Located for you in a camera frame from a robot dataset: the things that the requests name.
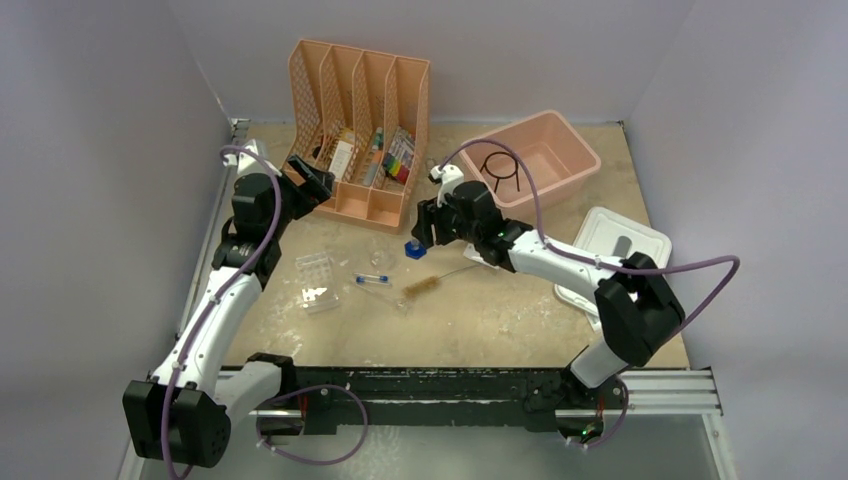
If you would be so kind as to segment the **blue hexagonal base cylinder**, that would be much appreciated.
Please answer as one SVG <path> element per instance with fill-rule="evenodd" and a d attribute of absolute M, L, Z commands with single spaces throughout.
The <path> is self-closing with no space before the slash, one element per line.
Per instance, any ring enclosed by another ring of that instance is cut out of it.
<path fill-rule="evenodd" d="M 418 240 L 411 239 L 405 243 L 404 253 L 408 258 L 418 260 L 427 254 L 427 248 Z"/>

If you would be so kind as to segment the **clear glass beaker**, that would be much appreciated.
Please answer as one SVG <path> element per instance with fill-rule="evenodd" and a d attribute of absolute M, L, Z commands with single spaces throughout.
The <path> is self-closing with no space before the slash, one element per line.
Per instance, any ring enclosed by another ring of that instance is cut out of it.
<path fill-rule="evenodd" d="M 374 236 L 369 240 L 368 259 L 370 265 L 379 272 L 388 272 L 397 266 L 394 245 L 385 236 Z"/>

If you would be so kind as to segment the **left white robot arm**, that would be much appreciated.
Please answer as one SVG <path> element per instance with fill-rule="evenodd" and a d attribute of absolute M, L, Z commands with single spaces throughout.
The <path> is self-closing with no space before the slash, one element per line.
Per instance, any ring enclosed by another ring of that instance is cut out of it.
<path fill-rule="evenodd" d="M 296 154 L 286 163 L 294 181 L 256 142 L 225 145 L 222 163 L 234 169 L 232 216 L 224 223 L 206 290 L 166 359 L 127 386 L 122 405 L 135 453 L 168 465 L 211 468 L 223 457 L 233 428 L 266 401 L 284 409 L 297 399 L 290 358 L 255 354 L 232 377 L 219 377 L 246 314 L 281 259 L 290 222 L 328 201 L 335 176 Z"/>

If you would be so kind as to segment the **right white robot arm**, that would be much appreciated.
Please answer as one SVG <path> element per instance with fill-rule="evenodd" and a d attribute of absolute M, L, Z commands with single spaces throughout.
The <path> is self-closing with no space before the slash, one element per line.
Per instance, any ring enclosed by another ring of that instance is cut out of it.
<path fill-rule="evenodd" d="M 601 385 L 628 367 L 644 366 L 685 319 L 682 305 L 653 259 L 592 257 L 538 229 L 508 219 L 480 181 L 466 181 L 442 198 L 422 200 L 411 234 L 424 248 L 468 243 L 483 264 L 565 287 L 597 309 L 602 336 L 566 367 L 564 399 L 584 407 Z"/>

